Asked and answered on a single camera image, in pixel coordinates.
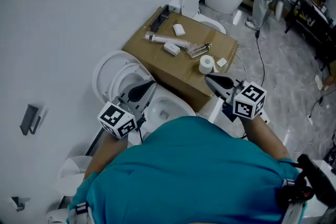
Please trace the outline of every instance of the toilet paper roll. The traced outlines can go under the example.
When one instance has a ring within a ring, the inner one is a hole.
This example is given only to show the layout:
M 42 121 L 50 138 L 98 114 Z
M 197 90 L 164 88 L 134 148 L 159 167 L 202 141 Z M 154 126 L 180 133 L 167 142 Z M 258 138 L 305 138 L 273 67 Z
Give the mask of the toilet paper roll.
M 199 61 L 199 71 L 206 75 L 212 72 L 215 64 L 214 58 L 209 55 L 203 55 Z

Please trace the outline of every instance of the white sneaker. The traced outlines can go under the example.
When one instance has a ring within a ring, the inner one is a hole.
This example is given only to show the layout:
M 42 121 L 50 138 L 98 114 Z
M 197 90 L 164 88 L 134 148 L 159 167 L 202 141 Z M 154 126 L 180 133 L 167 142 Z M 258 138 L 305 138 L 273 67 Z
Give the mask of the white sneaker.
M 315 75 L 315 82 L 316 82 L 317 88 L 319 89 L 319 91 L 321 91 L 323 88 L 323 83 L 319 75 Z
M 259 30 L 252 22 L 245 22 L 245 25 L 253 30 Z

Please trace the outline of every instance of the cardboard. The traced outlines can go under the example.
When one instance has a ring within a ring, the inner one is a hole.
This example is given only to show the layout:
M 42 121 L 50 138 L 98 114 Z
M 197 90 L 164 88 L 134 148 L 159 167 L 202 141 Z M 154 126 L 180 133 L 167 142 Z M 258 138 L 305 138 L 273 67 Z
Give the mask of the cardboard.
M 204 75 L 198 70 L 201 56 L 192 59 L 183 49 L 177 56 L 172 56 L 164 50 L 162 43 L 145 40 L 150 23 L 158 16 L 159 8 L 143 24 L 143 26 L 125 44 L 123 50 L 135 56 L 152 74 L 159 84 L 186 101 L 196 112 L 213 96 L 212 91 L 205 84 Z M 217 62 L 220 58 L 227 60 L 227 65 L 220 68 L 219 72 L 226 72 L 234 58 L 238 44 L 233 38 L 224 35 L 195 20 L 172 13 L 157 31 L 158 35 L 176 37 L 173 25 L 181 24 L 186 32 L 180 39 L 196 45 L 206 42 L 212 44 L 212 49 L 206 53 Z

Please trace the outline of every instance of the gray floor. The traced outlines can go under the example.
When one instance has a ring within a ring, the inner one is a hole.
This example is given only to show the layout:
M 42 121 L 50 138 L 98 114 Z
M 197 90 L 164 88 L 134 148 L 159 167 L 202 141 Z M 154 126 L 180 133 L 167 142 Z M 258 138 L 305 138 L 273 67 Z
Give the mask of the gray floor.
M 238 40 L 237 53 L 247 68 L 248 81 L 261 84 L 263 67 L 258 53 L 255 31 L 245 26 L 250 12 L 243 10 L 238 25 L 233 25 L 234 15 L 225 15 L 200 4 L 201 13 L 220 22 L 227 35 Z M 259 46 L 265 63 L 266 75 L 263 88 L 267 90 L 264 109 L 271 120 L 270 127 L 286 145 L 291 157 L 301 153 L 322 159 L 331 144 L 336 128 L 336 92 L 324 98 L 323 107 L 318 104 L 312 114 L 313 125 L 307 119 L 312 105 L 320 97 L 314 76 L 320 74 L 319 63 L 314 59 L 313 49 L 297 31 L 285 34 L 285 21 L 279 22 L 271 15 L 262 27 Z M 235 57 L 229 74 L 240 79 L 245 72 Z M 242 136 L 239 120 L 230 122 L 223 114 L 215 123 L 232 136 Z

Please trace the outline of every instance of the gray pants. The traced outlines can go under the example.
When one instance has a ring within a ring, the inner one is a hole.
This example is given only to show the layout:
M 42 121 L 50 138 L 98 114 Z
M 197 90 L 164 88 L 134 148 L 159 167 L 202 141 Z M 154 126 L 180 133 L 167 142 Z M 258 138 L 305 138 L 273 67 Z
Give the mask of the gray pants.
M 263 24 L 265 15 L 268 11 L 268 4 L 272 0 L 254 0 L 252 22 L 259 29 Z

